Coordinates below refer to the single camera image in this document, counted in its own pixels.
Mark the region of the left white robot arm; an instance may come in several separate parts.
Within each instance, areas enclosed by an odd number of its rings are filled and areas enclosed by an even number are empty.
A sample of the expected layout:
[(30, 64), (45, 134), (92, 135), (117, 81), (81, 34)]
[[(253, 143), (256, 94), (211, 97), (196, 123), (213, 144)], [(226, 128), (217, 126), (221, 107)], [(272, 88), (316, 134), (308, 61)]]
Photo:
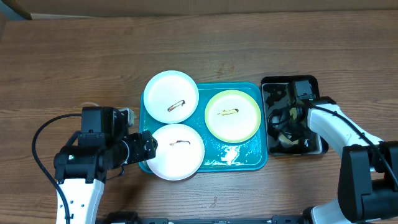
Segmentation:
[(95, 223), (109, 170), (153, 159), (158, 146), (150, 131), (129, 133), (129, 108), (84, 107), (76, 131), (53, 164), (58, 192), (57, 223)]

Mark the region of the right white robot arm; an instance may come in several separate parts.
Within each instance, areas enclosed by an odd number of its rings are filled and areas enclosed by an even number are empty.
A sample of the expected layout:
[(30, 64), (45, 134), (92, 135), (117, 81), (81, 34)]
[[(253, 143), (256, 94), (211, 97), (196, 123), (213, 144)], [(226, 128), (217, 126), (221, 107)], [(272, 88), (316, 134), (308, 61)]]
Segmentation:
[(311, 131), (341, 157), (337, 198), (306, 209), (307, 223), (370, 223), (397, 216), (397, 141), (367, 133), (329, 97), (276, 109), (267, 125), (292, 138)]

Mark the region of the yellow green sponge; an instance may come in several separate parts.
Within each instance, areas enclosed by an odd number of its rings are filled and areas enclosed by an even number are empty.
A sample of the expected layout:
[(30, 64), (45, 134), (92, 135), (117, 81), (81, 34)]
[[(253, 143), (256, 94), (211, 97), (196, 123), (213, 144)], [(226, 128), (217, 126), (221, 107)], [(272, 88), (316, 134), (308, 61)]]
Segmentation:
[(294, 116), (297, 115), (297, 110), (288, 106), (282, 110), (280, 116), (280, 124), (277, 125), (278, 130), (290, 142), (299, 140), (302, 134), (299, 132), (299, 123)]

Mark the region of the white plate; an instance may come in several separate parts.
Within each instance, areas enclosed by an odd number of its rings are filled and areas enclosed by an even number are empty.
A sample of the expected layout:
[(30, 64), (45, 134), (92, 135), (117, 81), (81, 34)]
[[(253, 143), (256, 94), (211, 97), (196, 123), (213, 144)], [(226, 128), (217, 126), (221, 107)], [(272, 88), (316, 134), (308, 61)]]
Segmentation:
[(199, 102), (197, 84), (186, 73), (160, 72), (150, 79), (143, 92), (144, 106), (155, 120), (174, 124), (188, 119)]
[(183, 180), (201, 166), (205, 146), (201, 136), (184, 124), (168, 124), (153, 134), (158, 146), (156, 156), (147, 161), (149, 169), (165, 180)]

